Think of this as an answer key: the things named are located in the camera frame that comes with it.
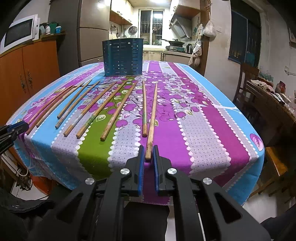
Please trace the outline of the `wooden chopstick green band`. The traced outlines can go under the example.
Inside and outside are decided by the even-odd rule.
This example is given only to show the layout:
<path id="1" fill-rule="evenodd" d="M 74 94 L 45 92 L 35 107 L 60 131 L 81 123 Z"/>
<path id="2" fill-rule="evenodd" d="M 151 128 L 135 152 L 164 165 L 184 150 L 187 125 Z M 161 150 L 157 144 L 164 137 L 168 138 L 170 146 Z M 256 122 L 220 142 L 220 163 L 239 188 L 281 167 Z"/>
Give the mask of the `wooden chopstick green band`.
<path id="1" fill-rule="evenodd" d="M 145 81 L 142 82 L 143 92 L 143 109 L 142 109 L 142 136 L 147 137 L 147 94 L 145 88 Z"/>

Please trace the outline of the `dark red-brown chopstick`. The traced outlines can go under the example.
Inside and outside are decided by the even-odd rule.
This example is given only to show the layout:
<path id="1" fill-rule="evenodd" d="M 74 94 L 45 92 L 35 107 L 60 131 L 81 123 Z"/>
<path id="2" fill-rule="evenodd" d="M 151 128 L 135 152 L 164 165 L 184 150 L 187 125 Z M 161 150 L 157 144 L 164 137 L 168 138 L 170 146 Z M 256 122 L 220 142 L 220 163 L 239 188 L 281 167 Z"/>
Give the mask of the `dark red-brown chopstick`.
<path id="1" fill-rule="evenodd" d="M 42 107 L 36 114 L 36 116 L 33 117 L 32 125 L 29 127 L 29 129 L 26 131 L 26 135 L 29 135 L 32 130 L 36 127 L 39 127 L 41 123 L 46 119 L 46 117 L 49 115 L 50 110 L 54 107 L 55 104 L 58 103 L 64 96 L 66 96 L 68 93 L 70 93 L 72 90 L 76 89 L 76 85 L 71 85 L 64 89 L 62 92 L 54 96 L 48 103 L 45 104 L 44 107 Z"/>

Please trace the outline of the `light wooden chopstick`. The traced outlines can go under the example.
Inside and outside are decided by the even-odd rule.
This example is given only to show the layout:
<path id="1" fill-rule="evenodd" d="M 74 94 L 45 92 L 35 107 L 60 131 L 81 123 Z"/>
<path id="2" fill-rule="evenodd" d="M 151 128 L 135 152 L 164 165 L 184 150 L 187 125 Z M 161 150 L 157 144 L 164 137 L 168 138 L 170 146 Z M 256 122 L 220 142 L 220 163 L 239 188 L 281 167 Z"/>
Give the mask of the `light wooden chopstick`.
<path id="1" fill-rule="evenodd" d="M 113 124 L 115 123 L 117 116 L 120 114 L 120 112 L 121 112 L 121 110 L 122 110 L 125 102 L 127 101 L 128 97 L 130 96 L 130 94 L 132 93 L 132 91 L 134 90 L 136 84 L 137 84 L 137 81 L 129 89 L 129 91 L 127 92 L 127 94 L 123 98 L 123 100 L 120 102 L 120 105 L 117 107 L 115 113 L 112 115 L 111 119 L 109 120 L 106 128 L 104 129 L 104 131 L 103 131 L 103 133 L 102 133 L 102 135 L 100 137 L 100 140 L 101 141 L 105 141 L 106 140 L 107 135 L 109 134 L 109 132 L 110 132 Z"/>

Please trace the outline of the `short tan chopstick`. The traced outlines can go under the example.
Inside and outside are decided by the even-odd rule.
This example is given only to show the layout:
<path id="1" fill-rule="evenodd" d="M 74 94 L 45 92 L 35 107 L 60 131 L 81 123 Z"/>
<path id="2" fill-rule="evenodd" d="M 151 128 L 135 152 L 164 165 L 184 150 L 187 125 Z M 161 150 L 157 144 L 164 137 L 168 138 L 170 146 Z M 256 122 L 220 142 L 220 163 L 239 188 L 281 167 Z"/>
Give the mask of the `short tan chopstick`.
<path id="1" fill-rule="evenodd" d="M 66 106 L 62 109 L 62 111 L 57 115 L 57 119 L 61 119 L 63 114 L 67 111 L 67 109 L 69 109 L 69 107 L 71 106 L 71 104 L 76 100 L 76 98 L 80 95 L 80 93 L 85 89 L 85 87 L 87 87 L 87 85 L 91 82 L 91 80 L 89 80 L 88 82 L 84 83 L 82 86 L 78 87 L 78 92 L 70 99 L 70 101 L 66 104 Z"/>

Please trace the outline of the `brown chopstick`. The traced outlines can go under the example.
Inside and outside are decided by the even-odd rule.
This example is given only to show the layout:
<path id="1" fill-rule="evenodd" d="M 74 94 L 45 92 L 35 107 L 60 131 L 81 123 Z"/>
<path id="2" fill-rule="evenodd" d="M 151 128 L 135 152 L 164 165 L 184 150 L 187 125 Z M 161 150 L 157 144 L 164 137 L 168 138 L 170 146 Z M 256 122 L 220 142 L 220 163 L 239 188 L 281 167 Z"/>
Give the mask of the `brown chopstick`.
<path id="1" fill-rule="evenodd" d="M 57 108 L 57 106 L 63 102 L 68 96 L 70 96 L 76 89 L 78 89 L 79 86 L 82 86 L 84 83 L 72 87 L 66 94 L 64 94 L 45 114 L 44 116 L 38 121 L 36 124 L 36 127 L 39 127 L 42 122 Z"/>

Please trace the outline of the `orange wooden cabinet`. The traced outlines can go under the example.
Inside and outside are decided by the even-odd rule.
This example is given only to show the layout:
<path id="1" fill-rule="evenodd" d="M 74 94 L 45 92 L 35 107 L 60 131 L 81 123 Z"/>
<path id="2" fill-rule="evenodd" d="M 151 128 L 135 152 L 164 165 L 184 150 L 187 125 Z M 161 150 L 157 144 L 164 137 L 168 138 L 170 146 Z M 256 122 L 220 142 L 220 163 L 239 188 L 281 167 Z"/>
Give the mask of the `orange wooden cabinet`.
<path id="1" fill-rule="evenodd" d="M 44 35 L 1 54 L 1 125 L 30 97 L 60 77 L 57 53 L 65 35 Z"/>

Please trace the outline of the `colourful floral striped tablecloth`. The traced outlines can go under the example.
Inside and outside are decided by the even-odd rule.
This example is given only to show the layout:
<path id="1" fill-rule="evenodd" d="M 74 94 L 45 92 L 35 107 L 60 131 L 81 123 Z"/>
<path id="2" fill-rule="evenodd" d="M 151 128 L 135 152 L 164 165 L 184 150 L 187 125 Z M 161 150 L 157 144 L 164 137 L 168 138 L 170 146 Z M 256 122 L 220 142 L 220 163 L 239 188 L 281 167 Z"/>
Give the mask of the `colourful floral striped tablecloth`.
<path id="1" fill-rule="evenodd" d="M 9 124 L 33 120 L 50 99 L 70 85 L 91 82 L 62 118 L 57 115 L 76 89 L 35 127 L 17 138 L 15 149 L 33 176 L 53 179 L 75 189 L 88 177 L 107 178 L 137 156 L 144 157 L 149 135 L 155 84 L 158 84 L 153 146 L 174 168 L 192 178 L 211 178 L 239 204 L 250 196 L 264 159 L 264 144 L 256 130 L 215 85 L 191 67 L 172 62 L 144 61 L 142 75 L 105 76 L 103 64 L 78 68 L 27 100 Z M 100 105 L 125 80 L 126 84 L 88 129 L 76 134 Z M 100 137 L 129 89 L 137 84 L 117 116 L 105 141 Z M 142 136 L 143 92 L 147 94 L 147 137 Z"/>

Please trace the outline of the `white microwave oven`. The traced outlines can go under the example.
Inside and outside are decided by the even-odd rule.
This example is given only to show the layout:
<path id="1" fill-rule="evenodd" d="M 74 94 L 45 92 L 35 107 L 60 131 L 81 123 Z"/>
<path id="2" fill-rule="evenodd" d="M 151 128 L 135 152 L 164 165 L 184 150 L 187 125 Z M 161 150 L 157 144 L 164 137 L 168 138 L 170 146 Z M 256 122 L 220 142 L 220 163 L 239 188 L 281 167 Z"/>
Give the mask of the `white microwave oven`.
<path id="1" fill-rule="evenodd" d="M 1 41 L 1 54 L 24 42 L 38 40 L 39 26 L 37 14 L 12 22 Z"/>

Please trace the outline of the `small wooden stool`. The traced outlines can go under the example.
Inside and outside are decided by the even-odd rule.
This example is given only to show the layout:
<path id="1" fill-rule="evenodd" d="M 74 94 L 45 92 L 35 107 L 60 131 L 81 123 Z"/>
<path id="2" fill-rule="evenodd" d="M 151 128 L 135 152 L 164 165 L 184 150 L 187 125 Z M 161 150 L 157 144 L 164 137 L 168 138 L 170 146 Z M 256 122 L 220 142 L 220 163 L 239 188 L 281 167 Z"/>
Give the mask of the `small wooden stool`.
<path id="1" fill-rule="evenodd" d="M 249 197 L 262 194 L 268 187 L 280 183 L 292 172 L 288 154 L 279 147 L 266 147 L 264 163 L 255 189 Z"/>

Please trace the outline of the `blue perforated utensil holder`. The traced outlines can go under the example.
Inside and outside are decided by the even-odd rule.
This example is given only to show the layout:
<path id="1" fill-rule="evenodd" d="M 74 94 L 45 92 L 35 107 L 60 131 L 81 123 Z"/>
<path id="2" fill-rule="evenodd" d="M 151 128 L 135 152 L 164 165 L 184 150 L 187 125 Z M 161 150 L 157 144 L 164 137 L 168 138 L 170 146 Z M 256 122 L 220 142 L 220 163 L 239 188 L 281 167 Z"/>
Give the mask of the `blue perforated utensil holder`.
<path id="1" fill-rule="evenodd" d="M 123 38 L 102 42 L 104 73 L 107 77 L 142 75 L 142 38 Z"/>

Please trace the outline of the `grey brown refrigerator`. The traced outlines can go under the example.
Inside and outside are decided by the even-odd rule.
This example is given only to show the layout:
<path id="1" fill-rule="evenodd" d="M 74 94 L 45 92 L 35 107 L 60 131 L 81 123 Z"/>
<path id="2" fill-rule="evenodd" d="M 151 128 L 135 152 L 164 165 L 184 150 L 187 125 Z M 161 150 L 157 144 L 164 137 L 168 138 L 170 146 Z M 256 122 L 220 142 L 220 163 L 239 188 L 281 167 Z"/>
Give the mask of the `grey brown refrigerator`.
<path id="1" fill-rule="evenodd" d="M 58 23 L 65 37 L 58 50 L 61 75 L 101 62 L 102 42 L 109 38 L 111 1 L 51 1 L 49 22 Z"/>

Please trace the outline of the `dark wooden side table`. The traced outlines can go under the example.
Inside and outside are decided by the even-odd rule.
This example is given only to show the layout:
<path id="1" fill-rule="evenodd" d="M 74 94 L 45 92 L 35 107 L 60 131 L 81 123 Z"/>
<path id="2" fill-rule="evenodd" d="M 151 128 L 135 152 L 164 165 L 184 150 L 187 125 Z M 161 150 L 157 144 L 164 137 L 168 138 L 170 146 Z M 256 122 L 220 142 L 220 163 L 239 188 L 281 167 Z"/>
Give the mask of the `dark wooden side table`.
<path id="1" fill-rule="evenodd" d="M 253 123 L 265 146 L 295 145 L 295 116 L 269 92 L 248 81 L 247 103 L 255 109 Z"/>

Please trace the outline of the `electric kettle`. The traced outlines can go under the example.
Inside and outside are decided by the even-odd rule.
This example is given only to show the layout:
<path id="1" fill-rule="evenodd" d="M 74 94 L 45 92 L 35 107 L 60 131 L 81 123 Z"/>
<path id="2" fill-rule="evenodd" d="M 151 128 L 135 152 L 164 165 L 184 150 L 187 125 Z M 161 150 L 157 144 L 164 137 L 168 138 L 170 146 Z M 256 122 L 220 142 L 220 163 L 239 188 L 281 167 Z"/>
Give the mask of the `electric kettle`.
<path id="1" fill-rule="evenodd" d="M 185 48 L 185 52 L 188 54 L 192 54 L 193 53 L 193 45 L 192 44 L 187 44 L 186 48 Z"/>

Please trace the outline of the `black wok on stove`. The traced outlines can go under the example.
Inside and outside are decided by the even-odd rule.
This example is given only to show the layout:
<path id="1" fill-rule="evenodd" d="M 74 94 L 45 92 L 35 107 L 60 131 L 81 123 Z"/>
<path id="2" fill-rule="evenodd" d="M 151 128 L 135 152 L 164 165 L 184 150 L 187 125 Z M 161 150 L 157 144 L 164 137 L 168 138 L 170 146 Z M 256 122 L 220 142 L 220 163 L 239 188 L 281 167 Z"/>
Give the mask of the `black wok on stove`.
<path id="1" fill-rule="evenodd" d="M 185 44 L 184 42 L 181 42 L 178 40 L 173 40 L 173 41 L 165 40 L 165 39 L 162 39 L 162 40 L 168 42 L 171 46 L 176 46 L 176 47 L 182 47 Z"/>

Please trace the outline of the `wooden chair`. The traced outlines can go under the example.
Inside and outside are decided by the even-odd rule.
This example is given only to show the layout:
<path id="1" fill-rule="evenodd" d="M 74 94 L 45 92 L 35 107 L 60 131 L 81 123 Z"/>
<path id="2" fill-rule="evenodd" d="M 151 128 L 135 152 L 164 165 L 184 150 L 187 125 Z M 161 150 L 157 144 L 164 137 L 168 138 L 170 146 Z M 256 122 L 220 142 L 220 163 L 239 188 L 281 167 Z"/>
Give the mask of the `wooden chair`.
<path id="1" fill-rule="evenodd" d="M 247 63 L 242 63 L 240 65 L 240 73 L 237 88 L 234 94 L 233 103 L 236 104 L 237 101 L 243 103 L 247 93 L 247 82 L 249 80 L 256 80 L 259 75 L 259 69 L 248 65 Z"/>

